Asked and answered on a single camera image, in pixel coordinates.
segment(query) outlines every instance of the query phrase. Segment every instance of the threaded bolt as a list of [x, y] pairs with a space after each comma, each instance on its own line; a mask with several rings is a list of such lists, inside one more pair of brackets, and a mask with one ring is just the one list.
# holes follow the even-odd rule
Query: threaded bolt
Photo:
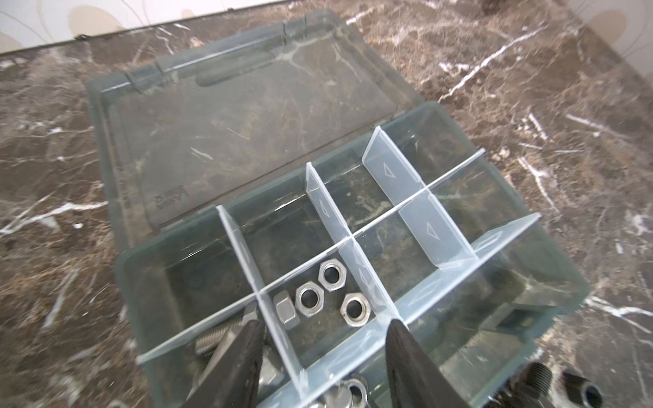
[[217, 325], [214, 329], [209, 330], [195, 340], [195, 355], [203, 356], [212, 352], [217, 344], [222, 340], [225, 333], [231, 326], [240, 325], [242, 323], [242, 316], [232, 316], [221, 324]]
[[553, 373], [542, 363], [533, 363], [526, 374], [526, 385], [536, 389], [542, 395], [549, 393]]

